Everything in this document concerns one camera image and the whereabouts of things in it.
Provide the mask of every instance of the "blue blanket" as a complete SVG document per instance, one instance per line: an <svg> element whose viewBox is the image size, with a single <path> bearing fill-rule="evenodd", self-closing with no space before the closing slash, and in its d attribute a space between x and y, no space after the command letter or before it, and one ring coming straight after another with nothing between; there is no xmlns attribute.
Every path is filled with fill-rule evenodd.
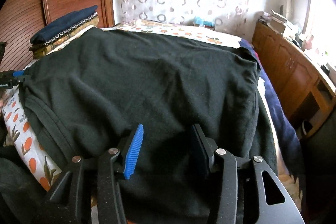
<svg viewBox="0 0 336 224"><path fill-rule="evenodd" d="M265 81L265 98L277 133L283 161L292 175L295 177L303 175L305 173L305 165L300 141L296 136L295 130L285 117L278 96L251 44L244 39L242 39L239 44L241 47L247 48L260 64L260 77Z"/></svg>

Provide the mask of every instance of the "dark cloth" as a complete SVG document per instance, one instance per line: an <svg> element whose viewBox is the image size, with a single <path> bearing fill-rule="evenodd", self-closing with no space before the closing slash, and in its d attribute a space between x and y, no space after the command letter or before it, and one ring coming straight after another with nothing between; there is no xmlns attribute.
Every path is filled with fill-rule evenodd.
<svg viewBox="0 0 336 224"><path fill-rule="evenodd" d="M35 35L33 35L30 39L30 43L32 44L41 44L51 39L59 32L68 29L72 25L80 22L81 20L91 16L96 9L97 5L92 7L88 7L79 11L73 11L69 14L66 14L53 22L49 23L46 27L42 28Z"/></svg>
<svg viewBox="0 0 336 224"><path fill-rule="evenodd" d="M285 162L288 171L294 176L305 174L305 164L303 161L303 153L300 141L296 136L294 128L291 126L282 110L278 96L275 93L275 90L267 74L265 73L264 68L257 58L251 44L249 44L244 39L242 39L239 44L240 46L247 48L259 62L261 70L260 77L265 81L265 98L274 127L276 129L283 161Z"/></svg>
<svg viewBox="0 0 336 224"><path fill-rule="evenodd" d="M277 169L260 66L245 48L92 28L29 73L21 102L61 169L144 125L135 174L121 182L126 216L137 224L206 223L214 191L189 164L192 124L234 155L262 155Z"/></svg>
<svg viewBox="0 0 336 224"><path fill-rule="evenodd" d="M19 157L16 148L0 147L1 223L31 223L45 193Z"/></svg>

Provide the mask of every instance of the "bed sheet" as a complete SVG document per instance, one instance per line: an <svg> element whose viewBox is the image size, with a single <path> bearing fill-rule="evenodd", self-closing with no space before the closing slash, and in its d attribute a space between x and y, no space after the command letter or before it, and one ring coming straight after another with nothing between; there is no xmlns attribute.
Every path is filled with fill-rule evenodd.
<svg viewBox="0 0 336 224"><path fill-rule="evenodd" d="M87 31L90 26L82 30L78 35L72 37L67 42L63 43L54 51L58 51L69 44L73 39L82 35ZM233 48L240 47L241 38L233 35L218 33L203 27L192 27L192 26L176 26L173 24L162 24L158 22L137 20L132 22L125 22L116 25L111 28L103 28L103 30L123 30L126 32L146 32L146 33L157 33L171 36L186 37L190 39L195 39L203 41L210 44L217 44L222 46L228 46ZM268 108L268 103L265 98L265 86L264 80L259 78L258 81L258 91L265 104L269 120L272 126L272 133L274 137L274 143L277 152L278 159L278 173L279 178L285 185L286 189L292 196L297 207L301 208L300 200L300 190L298 187L298 182L294 183L294 179L288 175L287 168L282 160L281 151L278 145L278 138L276 130L270 115ZM55 162L49 157L46 151L38 143L36 135L27 121L24 114L22 105L18 98L18 88L14 87L11 90L7 90L4 93L4 107L3 115L5 118L5 123L8 129L7 138L5 145L14 145L18 151L20 157L24 163L28 166L34 177L40 182L40 184L47 191L50 189L53 182L58 177L61 172L60 168L55 164Z"/></svg>

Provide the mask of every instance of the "folded patterned fabric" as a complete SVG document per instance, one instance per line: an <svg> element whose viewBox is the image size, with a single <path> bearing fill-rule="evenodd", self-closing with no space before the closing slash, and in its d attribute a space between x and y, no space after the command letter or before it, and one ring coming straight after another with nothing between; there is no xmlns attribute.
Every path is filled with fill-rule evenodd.
<svg viewBox="0 0 336 224"><path fill-rule="evenodd" d="M67 32L63 35L63 37L54 40L54 42L45 45L45 43L42 44L34 44L29 48L30 52L33 52L33 59L39 59L43 56L46 56L49 52L51 52L53 49L58 47L59 45L63 44L65 41L67 41L69 38L75 36L79 31L83 30L84 28L88 27L89 25L97 26L99 22L98 16L92 17L92 19L88 22L85 22L84 24L78 26L76 29L74 29L72 32Z"/></svg>
<svg viewBox="0 0 336 224"><path fill-rule="evenodd" d="M67 32L71 32L78 27L79 22L85 19L87 21L91 20L91 15L96 14L97 5L88 7L79 11L73 11L65 16L62 16L46 27L42 28L30 39L31 44L41 44L47 43L50 44L56 39L59 39L60 36L66 34Z"/></svg>

